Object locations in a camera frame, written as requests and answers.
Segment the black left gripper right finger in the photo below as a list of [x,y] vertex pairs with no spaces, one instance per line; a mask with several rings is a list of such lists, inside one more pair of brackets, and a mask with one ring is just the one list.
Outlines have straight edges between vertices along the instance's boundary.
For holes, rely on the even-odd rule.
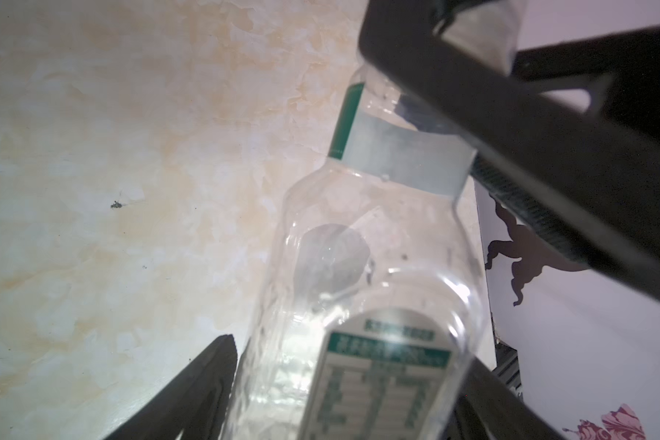
[[480,360],[472,361],[443,431],[444,439],[561,440]]

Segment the square clear bottle green label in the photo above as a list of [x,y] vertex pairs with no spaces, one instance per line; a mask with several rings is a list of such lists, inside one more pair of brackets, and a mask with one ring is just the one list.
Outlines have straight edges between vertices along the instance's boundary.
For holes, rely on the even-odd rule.
[[441,439],[484,333],[473,137],[368,60],[287,192],[225,439]]

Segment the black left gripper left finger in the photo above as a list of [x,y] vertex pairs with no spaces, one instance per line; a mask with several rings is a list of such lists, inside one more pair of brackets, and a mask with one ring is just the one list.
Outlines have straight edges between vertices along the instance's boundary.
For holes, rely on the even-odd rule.
[[216,439],[220,435],[238,352],[232,335],[216,338],[108,438]]

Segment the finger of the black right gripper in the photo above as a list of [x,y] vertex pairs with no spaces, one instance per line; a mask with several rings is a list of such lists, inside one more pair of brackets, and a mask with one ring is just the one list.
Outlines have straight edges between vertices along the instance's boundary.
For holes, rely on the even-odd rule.
[[449,18],[435,1],[372,1],[359,50],[555,216],[572,253],[660,302],[660,142],[588,115],[581,89],[538,93],[483,66],[440,40]]
[[519,51],[513,78],[538,93],[581,89],[588,115],[660,142],[660,25]]

